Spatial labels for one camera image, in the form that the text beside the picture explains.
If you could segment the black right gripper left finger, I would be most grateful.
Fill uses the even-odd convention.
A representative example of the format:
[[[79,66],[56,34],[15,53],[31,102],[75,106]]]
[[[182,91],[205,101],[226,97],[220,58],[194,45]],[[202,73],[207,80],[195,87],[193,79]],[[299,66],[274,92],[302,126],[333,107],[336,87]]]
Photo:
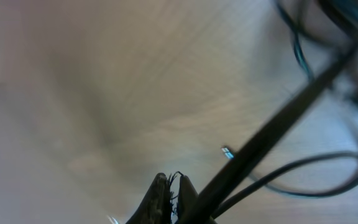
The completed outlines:
[[[169,179],[158,173],[126,224],[171,224],[171,197]]]

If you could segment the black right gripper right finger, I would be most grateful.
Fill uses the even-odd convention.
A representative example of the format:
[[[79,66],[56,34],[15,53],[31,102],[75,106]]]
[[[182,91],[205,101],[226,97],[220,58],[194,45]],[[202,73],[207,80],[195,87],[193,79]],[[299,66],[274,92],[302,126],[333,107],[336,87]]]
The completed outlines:
[[[194,207],[198,199],[198,192],[187,175],[180,177],[180,186],[177,200],[177,223],[217,224],[211,216],[203,217]]]

